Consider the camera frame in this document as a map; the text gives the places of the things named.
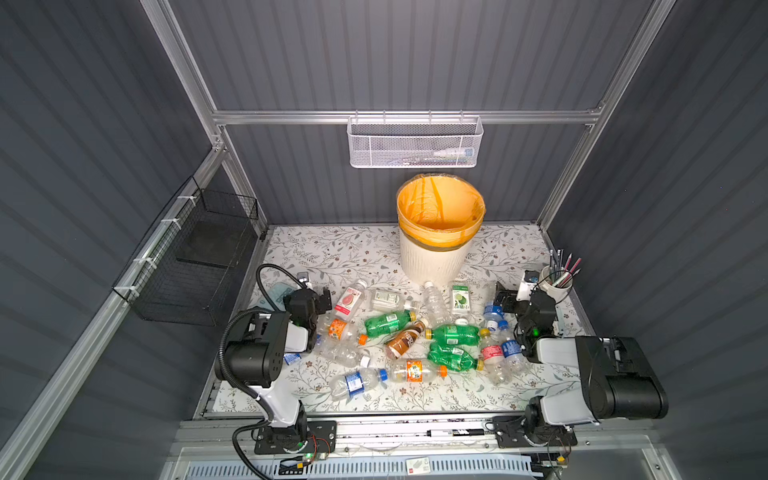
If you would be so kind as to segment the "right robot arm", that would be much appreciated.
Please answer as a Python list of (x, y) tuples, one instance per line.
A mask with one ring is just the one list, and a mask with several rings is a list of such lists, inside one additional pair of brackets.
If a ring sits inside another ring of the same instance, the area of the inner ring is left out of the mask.
[(661, 419), (669, 400), (639, 343), (631, 337), (555, 334), (556, 302), (540, 288), (526, 300), (519, 292), (494, 286), (491, 304), (516, 317), (512, 338), (502, 343), (507, 356), (519, 354), (525, 366), (574, 368), (579, 386), (528, 401), (515, 435), (533, 446), (575, 446), (573, 428), (603, 420)]

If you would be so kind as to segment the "crushed clear bottle white cap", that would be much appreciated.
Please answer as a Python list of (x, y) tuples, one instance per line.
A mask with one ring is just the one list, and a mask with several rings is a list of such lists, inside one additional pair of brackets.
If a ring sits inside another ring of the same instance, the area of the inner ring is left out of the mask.
[(354, 345), (343, 342), (331, 341), (320, 346), (319, 354), (331, 363), (350, 369), (367, 368), (370, 365), (370, 357)]

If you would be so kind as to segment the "orange soda label bottle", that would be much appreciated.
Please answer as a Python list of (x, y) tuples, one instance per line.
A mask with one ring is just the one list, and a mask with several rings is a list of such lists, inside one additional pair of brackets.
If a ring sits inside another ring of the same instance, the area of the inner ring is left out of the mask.
[(446, 366), (428, 359), (398, 359), (386, 370), (388, 378), (396, 383), (427, 384), (448, 376)]

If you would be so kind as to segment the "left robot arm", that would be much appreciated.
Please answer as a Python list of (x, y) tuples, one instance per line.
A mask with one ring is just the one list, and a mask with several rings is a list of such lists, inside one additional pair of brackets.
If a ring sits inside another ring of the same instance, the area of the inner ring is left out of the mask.
[[(276, 270), (297, 288), (278, 306), (264, 289), (263, 271)], [(256, 284), (268, 306), (235, 313), (224, 329), (215, 361), (216, 377), (253, 399), (266, 427), (286, 429), (306, 416), (301, 401), (280, 378), (284, 356), (314, 349), (319, 318), (332, 310), (328, 288), (321, 292), (282, 266), (263, 263), (256, 268)]]

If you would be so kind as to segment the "pink label clear bottle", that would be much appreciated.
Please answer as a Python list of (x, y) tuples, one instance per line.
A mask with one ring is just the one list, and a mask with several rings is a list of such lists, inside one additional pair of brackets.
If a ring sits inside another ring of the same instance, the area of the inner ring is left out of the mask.
[(334, 306), (335, 317), (349, 321), (359, 309), (367, 287), (368, 283), (362, 279), (357, 279), (350, 284)]

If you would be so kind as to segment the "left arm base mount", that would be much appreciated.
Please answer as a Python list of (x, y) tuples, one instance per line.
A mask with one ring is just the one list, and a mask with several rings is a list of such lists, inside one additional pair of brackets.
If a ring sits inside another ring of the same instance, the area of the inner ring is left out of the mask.
[(265, 427), (252, 434), (257, 455), (330, 454), (335, 451), (336, 421), (310, 420), (290, 427)]

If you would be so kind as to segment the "blue label clear bottle front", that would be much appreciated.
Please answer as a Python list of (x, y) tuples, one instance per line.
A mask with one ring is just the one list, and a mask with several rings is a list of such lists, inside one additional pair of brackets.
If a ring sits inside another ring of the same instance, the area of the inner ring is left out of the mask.
[(330, 396), (334, 401), (350, 399), (373, 389), (388, 380), (386, 369), (361, 368), (334, 377), (329, 382)]

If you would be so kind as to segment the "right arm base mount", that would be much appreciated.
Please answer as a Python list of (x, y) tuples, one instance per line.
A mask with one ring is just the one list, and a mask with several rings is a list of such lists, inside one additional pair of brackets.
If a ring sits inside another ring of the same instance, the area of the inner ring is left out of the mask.
[(524, 415), (496, 416), (491, 430), (500, 448), (564, 447), (578, 444), (575, 432), (566, 426), (549, 425), (540, 419)]

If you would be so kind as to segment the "green label white carton bottle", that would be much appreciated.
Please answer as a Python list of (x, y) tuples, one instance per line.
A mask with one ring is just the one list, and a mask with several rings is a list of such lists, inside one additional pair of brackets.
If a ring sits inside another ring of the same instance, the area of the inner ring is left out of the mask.
[(453, 284), (451, 286), (451, 310), (455, 315), (471, 312), (471, 291), (468, 285)]

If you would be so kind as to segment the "red label clear bottle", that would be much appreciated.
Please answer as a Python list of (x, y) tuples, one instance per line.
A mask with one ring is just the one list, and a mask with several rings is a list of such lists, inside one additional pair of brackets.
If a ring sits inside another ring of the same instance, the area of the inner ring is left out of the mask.
[(488, 329), (479, 331), (479, 348), (489, 380), (494, 385), (508, 381), (509, 372), (504, 363), (502, 347)]

